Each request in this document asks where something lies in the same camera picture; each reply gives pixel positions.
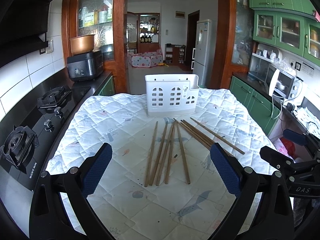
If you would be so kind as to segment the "black range hood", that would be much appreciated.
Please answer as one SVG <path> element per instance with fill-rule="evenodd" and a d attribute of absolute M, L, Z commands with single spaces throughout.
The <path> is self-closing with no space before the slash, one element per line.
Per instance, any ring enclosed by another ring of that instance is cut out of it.
<path fill-rule="evenodd" d="M 1 67 L 48 47 L 49 6 L 53 0 L 1 0 Z"/>

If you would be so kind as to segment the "polka dot play tent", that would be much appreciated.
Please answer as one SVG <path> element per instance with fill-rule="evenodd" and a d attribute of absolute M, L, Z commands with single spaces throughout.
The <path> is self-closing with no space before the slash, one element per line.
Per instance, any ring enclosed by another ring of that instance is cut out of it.
<path fill-rule="evenodd" d="M 136 53 L 129 55 L 129 63 L 135 68 L 151 68 L 162 64 L 163 55 L 159 49 L 153 52 Z"/>

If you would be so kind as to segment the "white quilted table cloth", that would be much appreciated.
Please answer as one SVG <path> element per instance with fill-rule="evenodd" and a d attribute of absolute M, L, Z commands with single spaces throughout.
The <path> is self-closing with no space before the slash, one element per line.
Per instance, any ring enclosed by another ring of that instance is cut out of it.
<path fill-rule="evenodd" d="M 103 143 L 112 160 L 87 199 L 116 239 L 207 239 L 235 200 L 209 150 L 173 118 L 149 117 L 145 95 L 88 98 L 46 169 L 65 173 Z"/>

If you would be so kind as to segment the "green upper cabinets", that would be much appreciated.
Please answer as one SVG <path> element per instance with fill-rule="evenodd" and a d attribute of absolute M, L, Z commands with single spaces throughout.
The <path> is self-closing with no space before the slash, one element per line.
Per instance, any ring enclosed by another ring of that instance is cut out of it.
<path fill-rule="evenodd" d="M 318 12 L 310 0 L 249 0 L 253 40 L 287 50 L 319 65 Z"/>

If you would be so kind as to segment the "white wall socket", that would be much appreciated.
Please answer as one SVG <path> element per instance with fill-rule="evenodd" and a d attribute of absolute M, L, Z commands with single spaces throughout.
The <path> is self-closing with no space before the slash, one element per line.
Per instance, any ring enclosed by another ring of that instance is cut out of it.
<path fill-rule="evenodd" d="M 46 54 L 52 53 L 54 50 L 53 48 L 53 40 L 48 41 L 48 47 L 46 47 Z"/>

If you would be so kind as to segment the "black rice cooker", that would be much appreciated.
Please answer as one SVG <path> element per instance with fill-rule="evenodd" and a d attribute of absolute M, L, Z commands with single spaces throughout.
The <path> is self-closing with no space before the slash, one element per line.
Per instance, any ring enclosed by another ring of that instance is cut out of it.
<path fill-rule="evenodd" d="M 68 57 L 68 76 L 73 82 L 93 80 L 104 71 L 103 62 L 100 50 Z"/>

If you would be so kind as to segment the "white microwave oven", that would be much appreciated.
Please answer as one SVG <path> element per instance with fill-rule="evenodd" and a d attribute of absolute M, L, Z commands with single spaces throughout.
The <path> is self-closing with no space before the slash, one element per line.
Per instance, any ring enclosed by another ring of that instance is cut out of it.
<path fill-rule="evenodd" d="M 292 100 L 299 96 L 303 80 L 269 64 L 264 84 L 270 96 L 276 93 L 284 99 Z"/>

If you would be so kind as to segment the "white refrigerator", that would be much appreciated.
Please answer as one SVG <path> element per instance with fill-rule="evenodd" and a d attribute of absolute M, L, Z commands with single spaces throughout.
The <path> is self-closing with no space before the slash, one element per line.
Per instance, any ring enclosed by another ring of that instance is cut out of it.
<path fill-rule="evenodd" d="M 201 87 L 208 86 L 208 73 L 211 59 L 211 41 L 212 41 L 212 21 L 197 21 L 196 42 L 193 49 L 193 59 L 191 68 L 193 74 L 198 76 L 198 85 Z"/>

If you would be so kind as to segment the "black gas stove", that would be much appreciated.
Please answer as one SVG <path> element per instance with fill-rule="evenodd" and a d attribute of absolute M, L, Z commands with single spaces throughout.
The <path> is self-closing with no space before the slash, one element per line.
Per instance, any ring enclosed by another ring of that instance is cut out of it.
<path fill-rule="evenodd" d="M 37 106 L 20 126 L 13 126 L 1 145 L 1 167 L 34 191 L 52 144 L 67 118 L 89 87 L 52 88 L 37 99 Z"/>

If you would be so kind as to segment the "white plastic utensil holder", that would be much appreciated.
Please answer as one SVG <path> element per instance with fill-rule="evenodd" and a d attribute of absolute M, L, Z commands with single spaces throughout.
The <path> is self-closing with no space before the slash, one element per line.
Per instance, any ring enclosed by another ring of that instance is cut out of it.
<path fill-rule="evenodd" d="M 199 95 L 195 74 L 145 76 L 148 116 L 169 117 L 194 113 Z"/>

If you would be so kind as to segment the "red printed plastic bag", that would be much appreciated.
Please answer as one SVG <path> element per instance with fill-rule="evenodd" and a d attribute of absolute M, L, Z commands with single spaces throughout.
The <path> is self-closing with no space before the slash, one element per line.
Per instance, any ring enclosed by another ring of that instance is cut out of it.
<path fill-rule="evenodd" d="M 294 143 L 284 137 L 274 139 L 272 141 L 274 144 L 275 148 L 277 149 L 278 152 L 281 154 L 290 157 L 291 159 L 296 158 L 296 147 Z"/>

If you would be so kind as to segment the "copper inner pot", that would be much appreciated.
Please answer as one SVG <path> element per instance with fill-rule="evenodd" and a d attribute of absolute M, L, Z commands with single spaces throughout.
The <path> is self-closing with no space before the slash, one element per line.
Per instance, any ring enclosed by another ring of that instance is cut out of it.
<path fill-rule="evenodd" d="M 94 34 L 70 38 L 71 54 L 88 53 L 95 48 Z"/>

